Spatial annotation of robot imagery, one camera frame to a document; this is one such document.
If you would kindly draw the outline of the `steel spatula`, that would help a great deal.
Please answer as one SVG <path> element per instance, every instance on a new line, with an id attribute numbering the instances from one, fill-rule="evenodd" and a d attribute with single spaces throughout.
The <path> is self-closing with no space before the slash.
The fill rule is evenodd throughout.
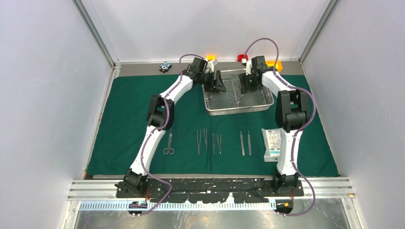
<path id="1" fill-rule="evenodd" d="M 208 152 L 208 129 L 205 128 L 203 130 L 203 133 L 204 133 L 205 149 L 206 149 L 206 152 Z"/>

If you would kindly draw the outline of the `white paper packet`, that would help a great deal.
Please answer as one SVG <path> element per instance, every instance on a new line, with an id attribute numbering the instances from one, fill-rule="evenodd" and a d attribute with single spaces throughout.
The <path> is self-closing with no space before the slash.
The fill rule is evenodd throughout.
<path id="1" fill-rule="evenodd" d="M 277 162 L 281 152 L 281 135 L 279 129 L 263 129 L 263 139 L 266 151 L 264 153 L 265 162 Z"/>

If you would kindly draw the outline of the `green surgical cloth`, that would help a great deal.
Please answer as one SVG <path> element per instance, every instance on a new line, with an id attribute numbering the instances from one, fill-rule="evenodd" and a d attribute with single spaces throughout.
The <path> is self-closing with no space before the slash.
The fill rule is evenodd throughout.
<path id="1" fill-rule="evenodd" d="M 135 160 L 145 137 L 150 98 L 165 91 L 175 75 L 116 78 L 104 109 L 87 175 L 123 175 Z M 205 110 L 200 85 L 188 91 L 175 105 L 172 125 L 173 155 L 163 154 L 168 145 L 165 135 L 154 154 L 150 172 L 157 174 L 272 175 L 274 162 L 265 162 L 263 129 L 276 128 L 275 108 L 254 113 L 210 116 Z M 208 129 L 208 152 L 203 130 Z M 197 130 L 202 130 L 200 155 Z M 245 156 L 242 156 L 240 131 Z M 250 131 L 252 155 L 248 152 Z M 212 133 L 216 148 L 213 154 Z M 217 135 L 222 135 L 219 154 Z"/>

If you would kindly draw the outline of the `thin steel tweezers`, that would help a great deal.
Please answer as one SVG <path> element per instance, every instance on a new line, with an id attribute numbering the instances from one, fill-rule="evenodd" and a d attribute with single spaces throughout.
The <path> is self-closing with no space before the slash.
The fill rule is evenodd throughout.
<path id="1" fill-rule="evenodd" d="M 221 154 L 222 153 L 222 135 L 217 135 L 217 142 L 218 142 L 219 154 Z"/>

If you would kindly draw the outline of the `long steel forceps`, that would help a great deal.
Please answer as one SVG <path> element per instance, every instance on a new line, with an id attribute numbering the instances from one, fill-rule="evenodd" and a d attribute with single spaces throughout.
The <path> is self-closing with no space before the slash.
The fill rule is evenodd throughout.
<path id="1" fill-rule="evenodd" d="M 200 155 L 201 138 L 202 138 L 202 130 L 198 129 L 197 130 L 197 150 L 198 150 L 198 155 Z"/>

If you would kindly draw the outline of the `steel scalpel handle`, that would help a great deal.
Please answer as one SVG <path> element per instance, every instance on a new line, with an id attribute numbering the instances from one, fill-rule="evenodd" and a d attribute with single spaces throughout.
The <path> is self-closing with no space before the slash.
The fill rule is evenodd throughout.
<path id="1" fill-rule="evenodd" d="M 252 149 L 251 149 L 251 136 L 250 136 L 250 131 L 248 131 L 247 138 L 248 138 L 248 152 L 249 152 L 249 155 L 251 156 L 251 155 L 252 155 Z"/>
<path id="2" fill-rule="evenodd" d="M 240 131 L 240 142 L 241 142 L 242 156 L 245 156 L 245 147 L 244 147 L 244 139 L 243 139 L 243 132 L 242 131 Z"/>

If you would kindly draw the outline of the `metal mesh tray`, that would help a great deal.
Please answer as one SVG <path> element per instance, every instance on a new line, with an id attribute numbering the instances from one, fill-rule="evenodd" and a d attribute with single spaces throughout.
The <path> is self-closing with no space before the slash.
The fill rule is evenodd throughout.
<path id="1" fill-rule="evenodd" d="M 274 104 L 274 96 L 266 87 L 242 94 L 239 74 L 244 72 L 243 69 L 220 71 L 226 92 L 209 92 L 202 85 L 203 101 L 208 115 L 260 112 Z"/>

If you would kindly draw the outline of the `steel scissors blade pair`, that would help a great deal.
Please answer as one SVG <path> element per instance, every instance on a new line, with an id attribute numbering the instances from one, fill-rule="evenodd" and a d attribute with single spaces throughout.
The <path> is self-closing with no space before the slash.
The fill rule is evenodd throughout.
<path id="1" fill-rule="evenodd" d="M 165 155 L 173 155 L 174 149 L 171 147 L 172 145 L 172 131 L 170 130 L 169 137 L 168 137 L 168 145 L 165 149 L 163 149 L 163 154 Z"/>

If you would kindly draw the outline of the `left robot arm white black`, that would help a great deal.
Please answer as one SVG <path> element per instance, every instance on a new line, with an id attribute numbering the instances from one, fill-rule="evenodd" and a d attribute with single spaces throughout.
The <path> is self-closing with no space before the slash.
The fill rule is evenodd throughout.
<path id="1" fill-rule="evenodd" d="M 209 89 L 219 88 L 221 80 L 214 70 L 217 60 L 198 55 L 193 57 L 193 62 L 180 72 L 168 89 L 151 97 L 144 140 L 123 180 L 115 185 L 117 198 L 139 198 L 146 193 L 147 179 L 152 177 L 150 164 L 160 140 L 174 123 L 175 105 L 179 99 L 197 84 L 205 85 Z"/>

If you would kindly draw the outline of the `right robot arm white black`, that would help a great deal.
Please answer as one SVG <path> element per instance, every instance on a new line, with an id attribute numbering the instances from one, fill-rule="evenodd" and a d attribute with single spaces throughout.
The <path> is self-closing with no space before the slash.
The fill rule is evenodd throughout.
<path id="1" fill-rule="evenodd" d="M 298 146 L 306 123 L 311 120 L 309 96 L 306 90 L 288 83 L 274 68 L 269 68 L 264 56 L 248 60 L 243 57 L 245 73 L 239 75 L 242 93 L 266 87 L 276 100 L 275 120 L 280 129 L 280 158 L 272 179 L 272 191 L 286 195 L 298 186 Z"/>

